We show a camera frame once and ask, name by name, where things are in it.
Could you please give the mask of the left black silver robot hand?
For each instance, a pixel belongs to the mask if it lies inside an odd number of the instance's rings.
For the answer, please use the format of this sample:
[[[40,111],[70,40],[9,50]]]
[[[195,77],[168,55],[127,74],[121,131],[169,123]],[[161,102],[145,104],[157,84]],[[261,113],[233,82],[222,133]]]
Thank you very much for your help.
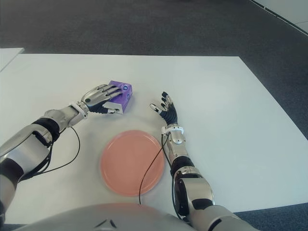
[[[88,111],[99,114],[114,114],[119,109],[111,109],[104,107],[109,100],[122,95],[121,88],[115,85],[99,85],[88,91],[81,98],[80,104],[87,107]]]

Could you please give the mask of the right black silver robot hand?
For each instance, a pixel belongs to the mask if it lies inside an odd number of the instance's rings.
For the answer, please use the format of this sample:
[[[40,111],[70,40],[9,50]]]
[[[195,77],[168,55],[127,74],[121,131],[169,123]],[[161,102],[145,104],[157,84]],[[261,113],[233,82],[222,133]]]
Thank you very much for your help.
[[[177,124],[178,116],[175,105],[169,94],[166,93],[165,91],[162,93],[161,101],[162,102],[160,107],[151,103],[150,108],[154,110],[156,113],[158,113],[165,120],[168,126],[172,124]]]

